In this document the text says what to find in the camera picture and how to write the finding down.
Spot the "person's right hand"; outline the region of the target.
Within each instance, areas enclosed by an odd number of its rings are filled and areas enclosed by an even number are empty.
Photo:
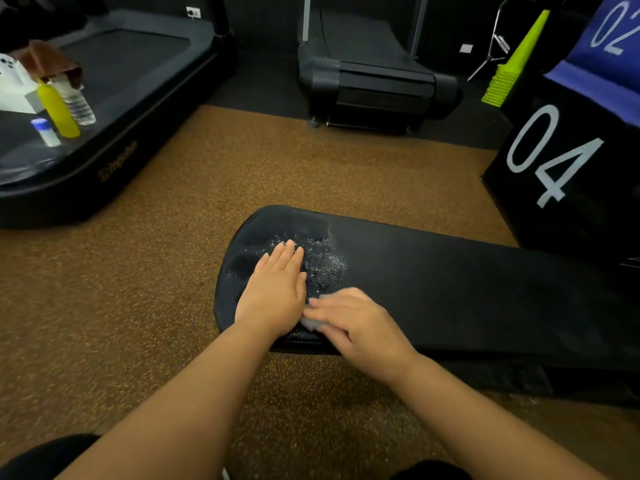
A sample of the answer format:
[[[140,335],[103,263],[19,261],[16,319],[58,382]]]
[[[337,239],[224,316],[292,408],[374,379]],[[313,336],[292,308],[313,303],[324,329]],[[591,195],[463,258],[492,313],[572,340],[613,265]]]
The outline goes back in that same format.
[[[395,386],[418,353],[388,311],[362,290],[342,289],[324,302],[332,325],[348,332],[352,356],[343,356],[371,378]]]

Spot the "person's left leg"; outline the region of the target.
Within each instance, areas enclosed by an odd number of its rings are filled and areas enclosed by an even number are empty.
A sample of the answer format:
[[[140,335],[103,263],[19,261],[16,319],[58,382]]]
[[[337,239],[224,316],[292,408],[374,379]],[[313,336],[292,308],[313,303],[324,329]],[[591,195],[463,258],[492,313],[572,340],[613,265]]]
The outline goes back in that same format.
[[[0,467],[0,480],[54,480],[100,438],[82,433],[40,444]]]

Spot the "black plyo box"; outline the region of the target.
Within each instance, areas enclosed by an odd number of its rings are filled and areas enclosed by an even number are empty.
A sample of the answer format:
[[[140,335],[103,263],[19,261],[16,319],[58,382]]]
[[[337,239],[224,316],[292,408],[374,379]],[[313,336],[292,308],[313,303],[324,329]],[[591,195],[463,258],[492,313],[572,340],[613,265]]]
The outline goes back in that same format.
[[[482,181],[519,245],[640,281],[640,128],[543,76],[505,113],[513,128]]]

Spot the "black bench frame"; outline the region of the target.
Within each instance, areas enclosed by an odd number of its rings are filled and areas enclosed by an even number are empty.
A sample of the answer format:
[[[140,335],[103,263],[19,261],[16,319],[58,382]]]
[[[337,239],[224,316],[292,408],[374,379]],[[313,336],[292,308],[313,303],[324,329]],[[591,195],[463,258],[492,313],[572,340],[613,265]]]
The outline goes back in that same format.
[[[554,397],[640,410],[640,372],[509,363],[441,362],[469,386],[504,394]]]

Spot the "small white blue-capped bottle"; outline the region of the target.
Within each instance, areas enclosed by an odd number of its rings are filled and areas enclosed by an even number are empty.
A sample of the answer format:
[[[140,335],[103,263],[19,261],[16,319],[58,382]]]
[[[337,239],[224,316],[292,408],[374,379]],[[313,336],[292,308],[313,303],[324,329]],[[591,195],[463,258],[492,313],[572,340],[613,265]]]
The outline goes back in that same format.
[[[36,118],[32,119],[30,123],[39,133],[46,147],[55,148],[62,145],[62,142],[56,131],[53,129],[50,120],[45,118]]]

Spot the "person's left forearm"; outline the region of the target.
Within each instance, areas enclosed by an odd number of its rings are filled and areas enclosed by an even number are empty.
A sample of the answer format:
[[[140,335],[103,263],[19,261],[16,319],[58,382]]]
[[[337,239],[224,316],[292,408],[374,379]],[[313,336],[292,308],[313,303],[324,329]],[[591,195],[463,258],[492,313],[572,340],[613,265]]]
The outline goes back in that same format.
[[[218,480],[281,320],[242,319],[55,480]]]

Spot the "person's left hand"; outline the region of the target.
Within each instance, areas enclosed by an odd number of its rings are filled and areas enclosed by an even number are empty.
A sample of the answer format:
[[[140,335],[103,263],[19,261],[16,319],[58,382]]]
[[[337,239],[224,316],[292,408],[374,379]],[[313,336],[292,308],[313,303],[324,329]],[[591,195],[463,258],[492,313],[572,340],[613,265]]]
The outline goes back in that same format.
[[[290,332],[299,322],[304,307],[297,304],[296,279],[302,270],[305,251],[295,243],[295,254],[283,271],[276,261],[286,242],[278,243],[267,265],[251,275],[236,307],[235,323],[268,337],[271,342]]]

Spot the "grey cleaning cloth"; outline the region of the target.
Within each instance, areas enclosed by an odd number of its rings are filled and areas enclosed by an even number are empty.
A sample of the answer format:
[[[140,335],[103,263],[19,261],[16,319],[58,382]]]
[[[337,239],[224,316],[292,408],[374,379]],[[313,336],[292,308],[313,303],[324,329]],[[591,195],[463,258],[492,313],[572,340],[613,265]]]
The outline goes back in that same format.
[[[324,293],[315,298],[309,298],[303,309],[300,325],[308,331],[316,332],[322,332],[323,327],[331,327],[332,323],[328,319],[329,308],[324,302],[331,299],[332,295],[332,293]]]

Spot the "black flat treadmill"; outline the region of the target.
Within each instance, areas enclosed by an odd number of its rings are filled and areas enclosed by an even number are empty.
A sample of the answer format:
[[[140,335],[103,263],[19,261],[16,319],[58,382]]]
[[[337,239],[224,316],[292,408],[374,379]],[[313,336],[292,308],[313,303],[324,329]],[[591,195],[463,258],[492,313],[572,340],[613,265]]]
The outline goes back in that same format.
[[[202,18],[188,17],[199,7]],[[84,221],[107,205],[235,67],[223,0],[0,0],[0,53],[47,41],[83,69],[96,123],[66,139],[44,109],[0,111],[0,228]],[[30,121],[50,120],[49,148]]]

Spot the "person's right forearm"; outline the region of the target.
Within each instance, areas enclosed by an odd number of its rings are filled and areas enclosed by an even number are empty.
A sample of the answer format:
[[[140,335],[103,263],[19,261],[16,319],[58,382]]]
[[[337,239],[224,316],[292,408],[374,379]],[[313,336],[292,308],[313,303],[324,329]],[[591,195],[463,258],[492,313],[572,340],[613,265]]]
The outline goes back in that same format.
[[[425,356],[390,386],[474,480],[609,480]]]

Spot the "stack of yellow-green cones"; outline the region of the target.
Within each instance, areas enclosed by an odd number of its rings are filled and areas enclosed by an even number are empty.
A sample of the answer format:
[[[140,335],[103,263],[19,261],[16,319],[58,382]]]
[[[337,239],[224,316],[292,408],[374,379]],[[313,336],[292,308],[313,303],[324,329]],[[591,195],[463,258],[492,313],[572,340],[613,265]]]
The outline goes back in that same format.
[[[543,10],[526,33],[514,53],[505,64],[498,64],[489,86],[481,101],[494,107],[501,107],[506,101],[518,78],[521,76],[533,49],[548,21],[550,10]]]

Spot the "white box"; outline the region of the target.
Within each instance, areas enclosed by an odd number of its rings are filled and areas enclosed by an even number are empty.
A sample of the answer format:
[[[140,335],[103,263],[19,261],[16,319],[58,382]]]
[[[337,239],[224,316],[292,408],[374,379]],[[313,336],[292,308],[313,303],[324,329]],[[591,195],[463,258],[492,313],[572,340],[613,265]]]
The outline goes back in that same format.
[[[18,60],[0,53],[0,111],[25,114],[43,112],[44,106],[37,87]]]

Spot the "person's leg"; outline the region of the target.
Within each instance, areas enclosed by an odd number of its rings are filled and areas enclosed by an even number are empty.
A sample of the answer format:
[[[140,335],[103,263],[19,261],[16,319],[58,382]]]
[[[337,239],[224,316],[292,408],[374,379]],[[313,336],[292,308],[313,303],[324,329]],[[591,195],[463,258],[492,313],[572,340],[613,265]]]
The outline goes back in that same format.
[[[0,467],[0,480],[54,480],[100,438],[82,433],[40,444]]]
[[[464,469],[443,460],[422,460],[404,468],[388,480],[473,480]]]

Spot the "clear plastic water bottle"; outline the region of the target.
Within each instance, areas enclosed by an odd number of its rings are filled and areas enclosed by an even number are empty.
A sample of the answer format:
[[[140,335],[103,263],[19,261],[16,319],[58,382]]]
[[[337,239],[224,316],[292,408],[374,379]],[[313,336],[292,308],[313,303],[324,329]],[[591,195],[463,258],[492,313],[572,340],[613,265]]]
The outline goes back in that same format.
[[[60,74],[50,79],[50,84],[59,93],[75,122],[80,126],[91,126],[97,119],[92,108],[87,103],[82,91],[73,87],[66,74]]]

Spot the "brown cloth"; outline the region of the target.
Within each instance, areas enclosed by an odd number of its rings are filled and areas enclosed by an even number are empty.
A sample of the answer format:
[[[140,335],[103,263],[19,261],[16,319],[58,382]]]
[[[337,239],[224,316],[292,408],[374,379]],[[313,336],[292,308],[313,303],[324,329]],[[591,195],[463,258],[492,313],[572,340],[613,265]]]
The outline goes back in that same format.
[[[32,39],[27,46],[8,55],[20,62],[35,81],[53,83],[66,79],[71,87],[84,88],[82,67],[47,41]]]

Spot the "yellow spray bottle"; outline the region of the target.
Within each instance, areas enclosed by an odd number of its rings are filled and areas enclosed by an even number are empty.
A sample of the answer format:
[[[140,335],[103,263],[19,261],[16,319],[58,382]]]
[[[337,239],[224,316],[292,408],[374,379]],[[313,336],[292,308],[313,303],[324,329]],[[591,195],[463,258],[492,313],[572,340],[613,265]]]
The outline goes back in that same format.
[[[41,103],[60,136],[66,139],[79,138],[81,136],[79,126],[59,92],[51,84],[44,83],[40,79],[36,83],[36,91]]]

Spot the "black curved treadmill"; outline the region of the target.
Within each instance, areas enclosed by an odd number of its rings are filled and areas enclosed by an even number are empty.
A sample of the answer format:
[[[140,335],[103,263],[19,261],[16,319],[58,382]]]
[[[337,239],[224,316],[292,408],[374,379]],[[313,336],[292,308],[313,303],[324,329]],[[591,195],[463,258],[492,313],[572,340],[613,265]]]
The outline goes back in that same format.
[[[426,2],[414,8],[407,52],[388,22],[312,8],[312,0],[304,0],[297,59],[309,127],[405,135],[460,105],[457,78],[429,70],[414,55]]]

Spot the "purple plyo box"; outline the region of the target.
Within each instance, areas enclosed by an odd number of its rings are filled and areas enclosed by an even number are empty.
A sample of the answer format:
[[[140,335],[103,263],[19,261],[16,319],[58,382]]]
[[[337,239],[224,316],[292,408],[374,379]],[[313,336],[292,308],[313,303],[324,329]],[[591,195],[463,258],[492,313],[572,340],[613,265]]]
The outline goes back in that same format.
[[[603,0],[545,78],[640,129],[640,0]]]

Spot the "person's right leg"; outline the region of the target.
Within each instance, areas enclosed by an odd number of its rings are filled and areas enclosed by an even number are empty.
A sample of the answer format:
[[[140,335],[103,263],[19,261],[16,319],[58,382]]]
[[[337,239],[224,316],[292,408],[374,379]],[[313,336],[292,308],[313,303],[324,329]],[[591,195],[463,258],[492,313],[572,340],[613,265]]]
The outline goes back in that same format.
[[[473,480],[464,469],[443,460],[422,460],[404,468],[388,480]]]

